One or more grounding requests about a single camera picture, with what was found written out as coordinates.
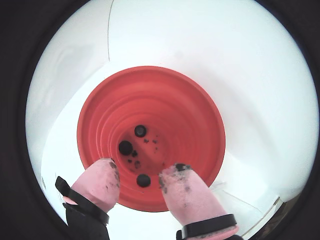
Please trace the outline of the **pink-tipped gripper finger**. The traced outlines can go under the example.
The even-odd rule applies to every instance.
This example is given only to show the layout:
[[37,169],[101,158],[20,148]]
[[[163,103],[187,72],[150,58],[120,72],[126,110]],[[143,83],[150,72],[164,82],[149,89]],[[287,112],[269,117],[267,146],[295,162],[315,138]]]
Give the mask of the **pink-tipped gripper finger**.
[[239,227],[202,178],[184,163],[158,174],[165,204],[182,228],[177,240],[238,240]]
[[89,166],[69,186],[58,176],[55,187],[62,195],[68,229],[75,240],[108,240],[108,212],[120,196],[120,176],[111,158]]

